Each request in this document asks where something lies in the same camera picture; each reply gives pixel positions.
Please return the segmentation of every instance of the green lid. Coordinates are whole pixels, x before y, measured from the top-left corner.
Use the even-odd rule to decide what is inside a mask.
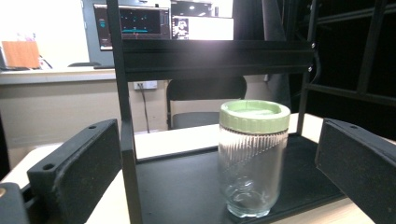
[[[241,133],[279,133],[289,128],[290,110],[274,102],[236,100],[224,103],[220,125]]]

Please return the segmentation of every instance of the glass jar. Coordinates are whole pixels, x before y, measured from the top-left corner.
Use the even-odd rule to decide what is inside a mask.
[[[276,203],[289,119],[287,107],[268,101],[221,106],[219,183],[232,214],[263,217]]]

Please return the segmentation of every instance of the black platform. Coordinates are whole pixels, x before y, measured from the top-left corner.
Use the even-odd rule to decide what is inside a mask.
[[[345,198],[316,168],[317,144],[291,134],[282,189],[270,214],[238,218],[227,211],[219,192],[216,147],[137,164],[144,223],[267,223]]]

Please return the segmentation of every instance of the chair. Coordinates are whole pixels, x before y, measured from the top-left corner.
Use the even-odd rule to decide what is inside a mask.
[[[166,89],[169,130],[219,123],[219,112],[172,113],[173,101],[244,99],[247,82],[244,77],[173,79]]]
[[[88,66],[99,66],[101,64],[96,62],[89,62],[89,63],[71,63],[67,67],[88,67]]]

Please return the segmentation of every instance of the computer screen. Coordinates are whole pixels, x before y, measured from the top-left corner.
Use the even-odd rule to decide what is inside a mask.
[[[172,39],[233,40],[233,19],[173,16]]]
[[[112,50],[107,5],[93,4],[100,50]],[[123,39],[170,39],[169,8],[120,6]]]

